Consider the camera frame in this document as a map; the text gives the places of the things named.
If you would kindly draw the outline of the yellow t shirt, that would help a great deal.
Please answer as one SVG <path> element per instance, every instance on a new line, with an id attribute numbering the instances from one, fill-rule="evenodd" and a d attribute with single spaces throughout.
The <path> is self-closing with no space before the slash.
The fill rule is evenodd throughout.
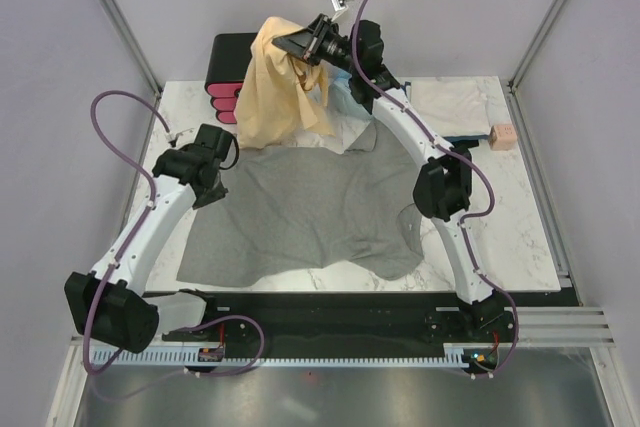
<path id="1" fill-rule="evenodd" d="M 301 27 L 270 17 L 252 42 L 251 60 L 234 115 L 242 149 L 262 149 L 298 130 L 334 134 L 327 115 L 329 74 L 325 66 L 310 66 L 273 44 Z"/>

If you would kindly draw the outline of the black pink drawer box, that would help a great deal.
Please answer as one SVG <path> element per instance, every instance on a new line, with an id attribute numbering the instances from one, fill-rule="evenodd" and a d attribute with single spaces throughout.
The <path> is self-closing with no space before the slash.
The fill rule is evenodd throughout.
<path id="1" fill-rule="evenodd" d="M 256 32 L 221 33 L 213 40 L 204 88 L 215 117 L 222 124 L 236 123 L 236 103 L 252 59 L 250 48 L 256 35 Z"/>

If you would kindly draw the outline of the light blue headphones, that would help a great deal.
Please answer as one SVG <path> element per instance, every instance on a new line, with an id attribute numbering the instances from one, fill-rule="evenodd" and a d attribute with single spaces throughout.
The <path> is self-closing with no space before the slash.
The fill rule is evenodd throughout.
<path id="1" fill-rule="evenodd" d="M 328 88 L 329 106 L 342 115 L 368 121 L 372 116 L 354 99 L 349 86 L 350 79 L 349 73 L 339 71 L 331 80 Z"/>

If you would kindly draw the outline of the grey t shirt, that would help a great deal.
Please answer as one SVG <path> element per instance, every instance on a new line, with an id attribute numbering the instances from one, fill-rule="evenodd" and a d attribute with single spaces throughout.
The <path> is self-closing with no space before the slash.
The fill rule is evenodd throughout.
<path id="1" fill-rule="evenodd" d="M 284 146 L 245 152 L 224 177 L 226 196 L 197 211 L 177 278 L 242 288 L 348 261 L 399 279 L 424 258 L 416 177 L 409 154 L 378 121 L 342 154 Z"/>

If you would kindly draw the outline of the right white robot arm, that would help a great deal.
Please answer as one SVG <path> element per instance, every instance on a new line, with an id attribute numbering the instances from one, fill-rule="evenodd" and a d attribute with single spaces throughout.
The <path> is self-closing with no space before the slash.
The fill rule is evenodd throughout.
<path id="1" fill-rule="evenodd" d="M 483 339 L 502 314 L 495 286 L 485 277 L 469 219 L 474 164 L 468 146 L 435 134 L 411 106 L 383 62 L 378 24 L 358 22 L 348 36 L 318 16 L 308 27 L 277 36 L 273 45 L 310 66 L 327 62 L 350 74 L 354 100 L 386 126 L 416 163 L 413 200 L 432 221 L 444 245 L 458 298 L 458 328 L 467 339 Z"/>

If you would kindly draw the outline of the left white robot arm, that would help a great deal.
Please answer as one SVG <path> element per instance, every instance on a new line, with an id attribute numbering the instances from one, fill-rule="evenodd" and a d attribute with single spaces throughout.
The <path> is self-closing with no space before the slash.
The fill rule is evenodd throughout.
<path id="1" fill-rule="evenodd" d="M 224 162 L 237 148 L 233 134 L 208 124 L 193 142 L 170 148 L 156 160 L 144 203 L 90 272 L 74 272 L 64 292 L 76 330 L 132 353 L 154 337 L 185 328 L 198 340 L 219 329 L 219 316 L 196 294 L 179 292 L 144 299 L 151 271 L 181 219 L 223 199 Z"/>

